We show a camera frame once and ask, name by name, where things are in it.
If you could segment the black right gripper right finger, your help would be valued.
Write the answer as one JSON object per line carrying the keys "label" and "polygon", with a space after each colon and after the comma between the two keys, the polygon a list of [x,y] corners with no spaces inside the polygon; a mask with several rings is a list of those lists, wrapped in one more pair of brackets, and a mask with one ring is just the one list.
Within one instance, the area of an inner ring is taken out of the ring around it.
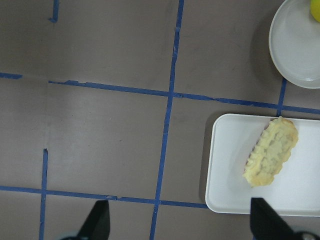
{"label": "black right gripper right finger", "polygon": [[297,240],[295,232],[264,198],[250,202],[250,230],[256,240]]}

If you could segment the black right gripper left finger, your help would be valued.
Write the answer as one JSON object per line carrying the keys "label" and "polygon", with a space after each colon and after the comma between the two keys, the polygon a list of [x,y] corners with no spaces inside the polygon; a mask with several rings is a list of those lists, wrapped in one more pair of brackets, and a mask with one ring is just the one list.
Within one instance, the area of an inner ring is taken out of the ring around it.
{"label": "black right gripper left finger", "polygon": [[76,235],[77,240],[108,240],[111,231],[108,200],[98,200]]}

